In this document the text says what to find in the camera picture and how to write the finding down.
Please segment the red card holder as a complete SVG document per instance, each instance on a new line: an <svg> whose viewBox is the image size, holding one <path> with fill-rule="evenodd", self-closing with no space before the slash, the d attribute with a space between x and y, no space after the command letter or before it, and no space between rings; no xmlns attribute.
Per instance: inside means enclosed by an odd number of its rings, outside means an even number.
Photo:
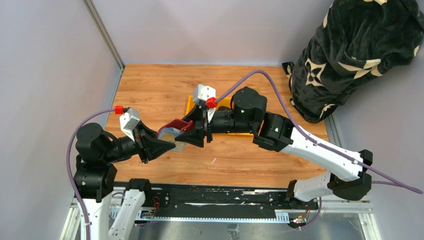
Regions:
<svg viewBox="0 0 424 240"><path fill-rule="evenodd" d="M161 127L157 134L156 139L170 142L175 144L175 148L172 149L174 152L182 152L186 147L187 143L182 141L175 140L176 137L182 135L183 133L191 130L194 127L194 122L192 120L185 121L179 118L175 118L168 124Z"/></svg>

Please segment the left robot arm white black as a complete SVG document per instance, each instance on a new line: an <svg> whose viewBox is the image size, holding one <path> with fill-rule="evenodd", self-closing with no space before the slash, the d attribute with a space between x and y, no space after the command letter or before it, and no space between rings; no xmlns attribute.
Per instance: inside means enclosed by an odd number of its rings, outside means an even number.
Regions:
<svg viewBox="0 0 424 240"><path fill-rule="evenodd" d="M94 122L76 131L78 154L72 184L83 218L83 240L126 240L140 207L149 206L154 199L148 179L131 179L124 192L123 209L110 229L110 207L118 172L114 164L132 156L148 163L176 147L173 142L158 139L157 133L141 121L123 124L122 131L124 137L115 137Z"/></svg>

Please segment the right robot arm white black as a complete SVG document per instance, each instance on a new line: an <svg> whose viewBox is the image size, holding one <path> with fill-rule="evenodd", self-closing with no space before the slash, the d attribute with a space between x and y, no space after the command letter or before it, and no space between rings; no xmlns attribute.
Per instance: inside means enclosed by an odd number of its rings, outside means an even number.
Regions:
<svg viewBox="0 0 424 240"><path fill-rule="evenodd" d="M289 183L285 201L290 208L330 195L359 201L371 190L372 177L366 172L373 160L370 151L346 150L296 127L287 117L268 112L267 98L256 90L237 90L230 109L218 110L212 118L199 97L194 101L197 105L184 117L193 127L183 130L176 141L202 148L215 134L251 134L262 149L294 155L325 169L321 175Z"/></svg>

